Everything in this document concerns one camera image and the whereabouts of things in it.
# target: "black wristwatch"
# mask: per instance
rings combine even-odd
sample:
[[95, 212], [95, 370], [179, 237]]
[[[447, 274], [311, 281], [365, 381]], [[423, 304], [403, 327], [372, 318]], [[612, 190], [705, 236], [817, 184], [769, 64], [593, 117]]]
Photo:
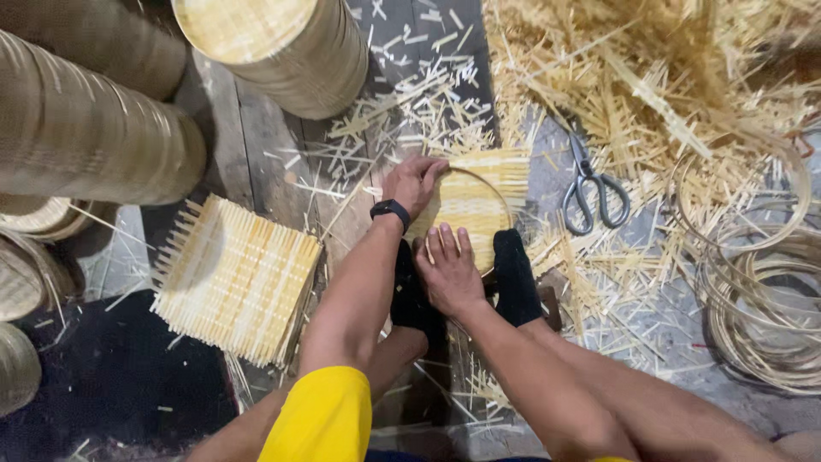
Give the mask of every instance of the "black wristwatch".
[[411, 226], [411, 214], [405, 210], [399, 202], [394, 201], [393, 199], [388, 199], [387, 201], [377, 202], [377, 204], [370, 210], [370, 218], [374, 219], [377, 215], [386, 215], [386, 214], [397, 214], [400, 220], [402, 220], [402, 226], [405, 227], [405, 230], [402, 231], [402, 236], [408, 232], [408, 226]]

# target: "finger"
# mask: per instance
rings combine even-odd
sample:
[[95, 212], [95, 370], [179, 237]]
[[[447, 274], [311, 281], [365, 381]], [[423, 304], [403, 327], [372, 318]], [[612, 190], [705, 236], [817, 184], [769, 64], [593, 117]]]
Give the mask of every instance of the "finger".
[[442, 230], [442, 247], [445, 254], [445, 260], [456, 260], [459, 258], [459, 249], [456, 248], [456, 239], [453, 238], [453, 231], [451, 226], [447, 223], [439, 225]]
[[433, 269], [433, 265], [430, 264], [430, 259], [428, 258], [428, 249], [424, 246], [424, 239], [416, 238], [413, 240], [413, 254], [416, 270], [419, 271], [424, 278], [424, 276]]
[[415, 175], [419, 179], [422, 179], [425, 172], [427, 172], [432, 165], [439, 161], [440, 159], [434, 159], [431, 157], [411, 157], [406, 159], [405, 162], [402, 162], [400, 166], [402, 166], [408, 174]]
[[446, 160], [439, 160], [436, 164], [431, 165], [422, 178], [422, 191], [425, 194], [433, 192], [433, 187], [436, 185], [436, 180], [442, 176], [443, 173], [451, 168], [451, 163]]
[[459, 247], [461, 248], [460, 258], [473, 261], [473, 245], [470, 243], [470, 236], [467, 229], [459, 228]]
[[433, 264], [441, 265], [445, 261], [445, 254], [442, 252], [442, 241], [439, 240], [439, 228], [435, 226], [428, 231], [428, 248]]

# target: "foot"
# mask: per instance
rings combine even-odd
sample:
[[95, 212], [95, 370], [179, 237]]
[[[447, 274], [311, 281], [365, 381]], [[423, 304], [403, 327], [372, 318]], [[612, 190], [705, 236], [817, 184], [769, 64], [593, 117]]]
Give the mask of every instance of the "foot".
[[445, 318], [422, 289], [422, 280], [413, 264], [411, 246], [402, 239], [397, 254], [396, 278], [391, 301], [391, 322], [395, 326], [421, 330], [428, 338], [428, 349], [445, 345]]
[[499, 287], [496, 311], [514, 327], [543, 317], [530, 260], [519, 232], [508, 229], [496, 233], [493, 250], [496, 252], [493, 272]]

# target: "wooden floor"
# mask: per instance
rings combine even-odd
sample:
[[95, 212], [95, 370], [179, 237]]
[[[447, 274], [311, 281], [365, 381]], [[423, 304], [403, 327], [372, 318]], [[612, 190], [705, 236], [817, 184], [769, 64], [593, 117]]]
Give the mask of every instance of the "wooden floor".
[[[412, 30], [411, 36], [429, 36], [425, 42], [400, 42], [391, 47], [395, 61], [400, 61], [402, 56], [407, 56], [412, 61], [403, 67], [371, 53], [369, 75], [363, 94], [389, 93], [397, 82], [417, 73], [420, 59], [435, 61], [434, 55], [455, 53], [458, 41], [444, 45], [440, 53], [431, 49], [431, 43], [441, 39], [446, 32], [451, 34], [458, 31], [456, 23], [448, 14], [452, 9], [465, 28], [470, 25], [474, 27], [459, 54], [472, 54], [479, 69], [475, 78], [479, 82], [479, 89], [464, 85], [464, 88], [458, 89], [458, 93], [466, 98], [479, 98], [480, 104], [493, 102], [480, 0], [435, 0], [435, 3], [444, 18], [445, 27], [441, 23], [422, 21], [420, 15], [427, 13], [430, 8], [418, 0], [385, 2], [382, 10], [387, 19], [383, 19], [381, 15], [374, 16], [374, 5], [370, 0], [348, 1], [351, 10], [361, 8], [362, 19], [358, 21], [360, 32], [365, 39], [370, 36], [374, 45], [385, 44], [397, 35], [402, 35], [406, 25]], [[376, 77], [384, 77], [387, 83], [378, 83]], [[270, 155], [290, 160], [296, 154], [288, 150], [307, 150], [312, 143], [325, 142], [324, 133], [330, 127], [330, 121], [303, 120], [283, 112], [269, 97], [256, 92], [245, 82], [238, 81], [224, 67], [196, 51], [190, 57], [189, 70], [174, 102], [191, 114], [203, 128], [209, 152], [213, 153], [213, 162], [205, 181], [208, 191], [224, 196], [279, 224], [304, 229], [318, 236], [325, 231], [324, 227], [332, 222], [340, 210], [341, 201], [323, 194], [316, 195], [312, 201], [310, 192], [284, 181], [284, 162]], [[493, 129], [492, 125], [495, 123], [489, 124], [488, 129]], [[366, 146], [358, 155], [374, 159], [375, 140], [368, 139], [368, 135], [366, 132]], [[403, 159], [416, 153], [397, 149], [392, 154]], [[360, 180], [365, 187], [380, 187], [392, 166], [387, 161], [380, 161], [367, 177], [359, 175], [350, 178], [351, 186], [348, 190]], [[308, 184], [313, 184], [315, 180], [319, 188], [326, 188], [333, 182], [328, 172], [328, 160], [322, 162], [316, 157], [301, 157], [289, 170]], [[371, 221], [369, 209], [376, 200], [376, 197], [368, 193], [358, 193], [329, 229], [329, 237], [324, 242], [325, 252], [314, 282], [310, 311], [319, 302], [327, 284], [326, 276], [333, 277], [348, 250], [368, 229]], [[468, 391], [470, 388], [466, 377], [470, 377], [471, 353], [475, 350], [467, 336], [458, 329], [451, 327], [450, 336], [449, 350], [431, 353], [429, 358], [447, 366], [420, 363], [396, 384], [397, 388], [403, 387], [403, 391], [387, 396], [375, 406], [374, 428], [387, 429], [381, 433], [376, 431], [375, 435], [386, 436], [382, 439], [375, 436], [372, 446], [411, 449], [416, 453], [443, 456], [449, 453], [464, 455], [468, 451], [467, 446], [473, 445], [468, 437], [469, 430], [473, 427], [463, 424], [485, 420], [488, 411], [483, 400], [445, 396], [439, 388], [441, 386], [445, 390], [456, 392]], [[246, 405], [259, 401], [266, 390], [278, 386], [280, 377], [277, 373], [268, 374], [268, 371], [251, 365], [244, 365], [244, 369], [251, 385], [250, 396], [239, 390], [237, 398], [245, 401]], [[453, 400], [458, 400], [461, 406], [469, 409], [475, 420], [460, 410], [459, 404], [455, 404]], [[497, 413], [495, 417], [502, 418], [500, 423], [515, 423], [516, 419], [509, 411]], [[448, 430], [434, 432], [439, 436], [447, 433], [448, 437], [440, 438], [431, 434], [422, 437], [417, 432], [419, 428], [402, 428], [397, 436], [390, 429], [406, 425], [449, 427]], [[519, 449], [512, 450], [509, 441], [491, 441], [489, 444], [493, 448], [482, 449], [480, 452], [488, 456], [504, 456], [540, 451], [538, 441], [529, 433], [521, 435], [521, 441], [514, 445]]]

